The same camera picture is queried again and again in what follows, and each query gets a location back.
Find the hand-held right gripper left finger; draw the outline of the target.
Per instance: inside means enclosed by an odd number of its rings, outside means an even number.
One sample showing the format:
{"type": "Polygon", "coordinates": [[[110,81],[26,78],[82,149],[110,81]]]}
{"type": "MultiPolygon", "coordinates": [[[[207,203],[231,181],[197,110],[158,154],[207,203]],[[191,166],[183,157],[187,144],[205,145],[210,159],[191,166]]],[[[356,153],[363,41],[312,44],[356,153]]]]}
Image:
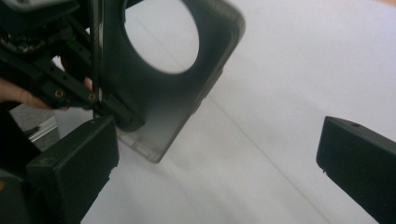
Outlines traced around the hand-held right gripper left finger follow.
{"type": "Polygon", "coordinates": [[[26,165],[56,224],[80,224],[119,163],[112,117],[89,120],[26,165]]]}

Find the white table mat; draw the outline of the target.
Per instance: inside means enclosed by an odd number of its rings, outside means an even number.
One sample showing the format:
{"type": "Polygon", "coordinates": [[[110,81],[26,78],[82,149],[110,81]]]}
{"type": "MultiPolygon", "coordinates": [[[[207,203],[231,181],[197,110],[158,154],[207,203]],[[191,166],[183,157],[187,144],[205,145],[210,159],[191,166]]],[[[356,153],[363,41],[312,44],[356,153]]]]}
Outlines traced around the white table mat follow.
{"type": "Polygon", "coordinates": [[[245,35],[161,162],[128,147],[82,224],[376,224],[318,167],[328,116],[396,141],[396,4],[231,0],[245,35]]]}

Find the translucent grey phone case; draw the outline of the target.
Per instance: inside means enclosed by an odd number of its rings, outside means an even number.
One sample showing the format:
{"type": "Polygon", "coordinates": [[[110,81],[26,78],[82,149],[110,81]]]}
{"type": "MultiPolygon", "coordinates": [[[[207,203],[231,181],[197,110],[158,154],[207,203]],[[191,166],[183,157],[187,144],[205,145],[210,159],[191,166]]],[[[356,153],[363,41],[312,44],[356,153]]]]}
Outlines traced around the translucent grey phone case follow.
{"type": "Polygon", "coordinates": [[[125,9],[141,0],[92,0],[91,36],[94,86],[112,94],[145,124],[119,137],[148,161],[158,163],[206,98],[242,38],[240,11],[224,0],[181,0],[198,31],[195,62],[176,75],[145,62],[125,29],[125,9]]]}

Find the aluminium rail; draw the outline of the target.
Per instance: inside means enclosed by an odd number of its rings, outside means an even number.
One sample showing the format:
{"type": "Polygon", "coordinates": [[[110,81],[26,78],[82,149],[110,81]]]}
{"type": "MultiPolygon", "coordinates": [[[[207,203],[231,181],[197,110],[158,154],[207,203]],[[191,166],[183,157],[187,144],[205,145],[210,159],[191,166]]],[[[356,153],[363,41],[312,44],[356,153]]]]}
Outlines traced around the aluminium rail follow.
{"type": "Polygon", "coordinates": [[[51,145],[60,139],[57,123],[41,124],[38,130],[29,136],[32,143],[51,145]]]}

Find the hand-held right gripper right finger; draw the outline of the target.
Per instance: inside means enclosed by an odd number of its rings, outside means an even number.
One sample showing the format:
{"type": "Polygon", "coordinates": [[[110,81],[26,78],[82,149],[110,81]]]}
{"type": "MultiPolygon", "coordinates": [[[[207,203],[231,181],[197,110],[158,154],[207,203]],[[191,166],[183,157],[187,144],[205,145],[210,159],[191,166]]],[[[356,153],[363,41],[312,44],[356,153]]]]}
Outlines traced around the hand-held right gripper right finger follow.
{"type": "Polygon", "coordinates": [[[358,123],[327,117],[316,162],[379,224],[396,224],[396,142],[358,123]]]}

